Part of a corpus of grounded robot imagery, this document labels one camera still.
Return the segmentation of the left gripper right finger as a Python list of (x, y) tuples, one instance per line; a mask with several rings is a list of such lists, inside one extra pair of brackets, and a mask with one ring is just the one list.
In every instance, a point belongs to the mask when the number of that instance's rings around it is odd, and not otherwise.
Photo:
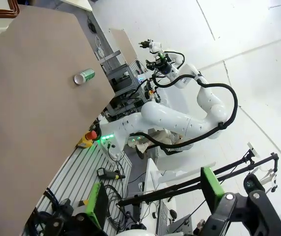
[(232, 222), (241, 222), (251, 236), (281, 236), (281, 219), (254, 174), (244, 179), (247, 196), (225, 192), (209, 167), (201, 168), (200, 184), (211, 212), (201, 236), (224, 236)]

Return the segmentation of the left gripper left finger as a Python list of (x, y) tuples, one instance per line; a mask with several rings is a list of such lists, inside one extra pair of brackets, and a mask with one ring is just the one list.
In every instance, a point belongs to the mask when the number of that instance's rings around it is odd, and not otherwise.
[(70, 200), (60, 205), (56, 214), (50, 217), (44, 228), (45, 236), (105, 236), (105, 219), (109, 199), (102, 182), (91, 189), (88, 203), (83, 211), (74, 215)]

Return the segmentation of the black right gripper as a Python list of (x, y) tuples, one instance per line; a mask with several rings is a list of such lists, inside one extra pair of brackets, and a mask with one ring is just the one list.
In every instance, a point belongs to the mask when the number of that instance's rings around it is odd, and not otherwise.
[(147, 68), (151, 71), (157, 69), (162, 74), (169, 74), (172, 71), (172, 64), (167, 59), (157, 59), (154, 61), (146, 60)]

